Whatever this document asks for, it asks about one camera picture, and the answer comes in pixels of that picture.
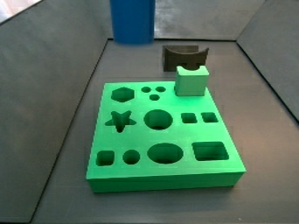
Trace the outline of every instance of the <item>circular hole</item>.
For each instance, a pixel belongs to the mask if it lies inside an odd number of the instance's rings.
[[[182,158],[182,149],[172,143],[158,143],[149,148],[146,156],[157,164],[168,165]]]
[[[144,93],[149,93],[150,90],[152,90],[152,89],[150,89],[149,87],[142,87],[142,88],[141,88],[141,91],[142,91]]]
[[[160,96],[158,96],[157,94],[150,94],[150,95],[149,95],[149,99],[150,99],[152,101],[157,101],[157,100],[160,99]]]
[[[128,165],[134,165],[140,159],[140,154],[136,150],[128,150],[124,153],[122,159]]]
[[[164,87],[157,87],[154,90],[161,93],[161,92],[164,92],[165,88]]]
[[[154,109],[144,115],[144,124],[152,130],[165,130],[172,123],[173,118],[164,110]]]

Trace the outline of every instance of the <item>green block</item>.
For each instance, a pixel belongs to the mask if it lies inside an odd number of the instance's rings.
[[[245,167],[208,89],[106,83],[88,161],[93,193],[233,186]]]
[[[202,96],[209,72],[205,66],[197,70],[186,70],[181,66],[176,67],[174,93],[177,96]]]

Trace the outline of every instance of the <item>gray wall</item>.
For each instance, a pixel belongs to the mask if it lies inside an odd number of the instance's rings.
[[[0,26],[0,221],[32,218],[106,37],[97,0],[45,0]]]
[[[299,120],[299,1],[268,0],[237,43]]]
[[[264,0],[156,0],[157,39],[236,40]],[[101,18],[112,38],[108,0],[100,0]]]

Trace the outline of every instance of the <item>shape hole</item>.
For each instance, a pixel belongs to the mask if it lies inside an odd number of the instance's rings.
[[[112,150],[101,150],[97,153],[97,166],[112,165],[114,162],[114,152]]]
[[[164,87],[157,87],[154,90],[156,90],[158,93],[161,93],[161,92],[164,92],[165,88],[164,88]]]
[[[110,99],[116,102],[128,102],[134,99],[134,90],[128,87],[121,87],[112,91]]]
[[[196,123],[196,115],[193,113],[181,113],[181,122],[182,123]]]
[[[160,99],[160,96],[158,96],[157,94],[150,94],[150,95],[149,95],[149,99],[150,99],[152,101],[157,101],[157,100]]]
[[[128,165],[134,165],[140,159],[140,154],[136,150],[128,150],[124,153],[122,159]]]
[[[200,113],[201,115],[201,119],[205,123],[216,123],[219,120],[217,120],[217,117],[215,116],[213,113]]]
[[[134,125],[136,121],[129,118],[132,111],[125,113],[117,113],[116,111],[110,112],[112,119],[105,122],[106,126],[116,126],[116,132],[121,133],[126,125]]]
[[[173,118],[164,110],[154,109],[144,115],[144,124],[152,130],[165,130],[172,123]]]
[[[193,156],[198,161],[229,159],[223,142],[193,143],[190,146],[193,150]]]
[[[182,158],[182,149],[172,143],[158,143],[149,148],[146,156],[157,164],[168,165]]]
[[[141,91],[142,91],[144,93],[149,93],[150,90],[152,90],[152,89],[150,89],[149,87],[142,87],[142,88],[141,88]]]

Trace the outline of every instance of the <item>star-shaped hole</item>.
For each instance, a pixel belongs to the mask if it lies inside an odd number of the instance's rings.
[[[125,129],[126,125],[134,125],[136,121],[129,119],[132,111],[126,111],[125,113],[117,113],[116,111],[110,112],[112,119],[105,122],[106,126],[116,126],[116,132],[121,133]]]

